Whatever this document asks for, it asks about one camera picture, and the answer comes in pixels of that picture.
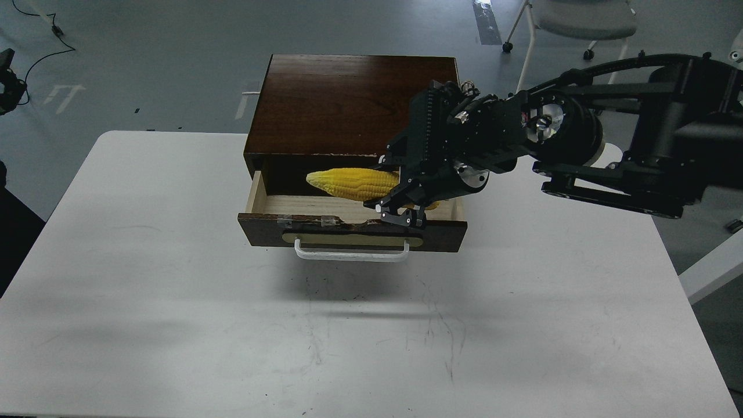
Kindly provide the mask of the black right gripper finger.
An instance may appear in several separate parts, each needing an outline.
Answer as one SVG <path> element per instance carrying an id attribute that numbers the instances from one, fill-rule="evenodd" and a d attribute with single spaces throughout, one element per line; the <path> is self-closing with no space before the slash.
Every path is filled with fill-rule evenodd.
<path id="1" fill-rule="evenodd" d="M 398 214 L 393 211 L 392 207 L 379 206 L 380 220 L 382 222 L 403 226 L 411 229 L 425 229 L 427 227 L 427 217 L 425 216 L 425 207 L 413 206 L 406 208 Z"/>
<path id="2" fill-rule="evenodd" d="M 429 211 L 430 199 L 417 178 L 404 178 L 400 183 L 398 174 L 375 175 L 371 181 L 372 194 L 363 201 L 363 206 L 377 212 L 398 212 L 401 208 L 411 211 Z"/>

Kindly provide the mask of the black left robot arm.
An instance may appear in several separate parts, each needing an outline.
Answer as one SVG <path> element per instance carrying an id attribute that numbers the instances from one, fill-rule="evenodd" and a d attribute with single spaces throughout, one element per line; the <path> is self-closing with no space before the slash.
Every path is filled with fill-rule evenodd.
<path id="1" fill-rule="evenodd" d="M 22 96 L 27 92 L 27 84 L 19 79 L 10 68 L 15 51 L 11 48 L 1 53 L 1 116 L 13 111 L 20 103 Z"/>

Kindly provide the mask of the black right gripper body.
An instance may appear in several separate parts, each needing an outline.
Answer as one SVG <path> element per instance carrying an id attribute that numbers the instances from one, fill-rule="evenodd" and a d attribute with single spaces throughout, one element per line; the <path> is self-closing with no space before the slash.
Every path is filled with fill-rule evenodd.
<path id="1" fill-rule="evenodd" d="M 409 121 L 387 144 L 379 169 L 417 178 L 426 199 L 478 193 L 489 172 L 504 174 L 517 158 L 538 156 L 543 141 L 529 124 L 528 93 L 499 99 L 466 93 L 454 82 L 430 82 L 411 98 Z"/>

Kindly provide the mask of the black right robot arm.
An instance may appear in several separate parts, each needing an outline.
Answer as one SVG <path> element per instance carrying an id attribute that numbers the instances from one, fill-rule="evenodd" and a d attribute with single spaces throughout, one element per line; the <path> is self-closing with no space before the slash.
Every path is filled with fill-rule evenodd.
<path id="1" fill-rule="evenodd" d="M 741 188 L 741 80 L 706 53 L 570 69 L 507 98 L 433 81 L 377 164 L 398 168 L 398 185 L 363 204 L 424 229 L 430 204 L 531 156 L 547 194 L 677 219 L 709 185 Z"/>

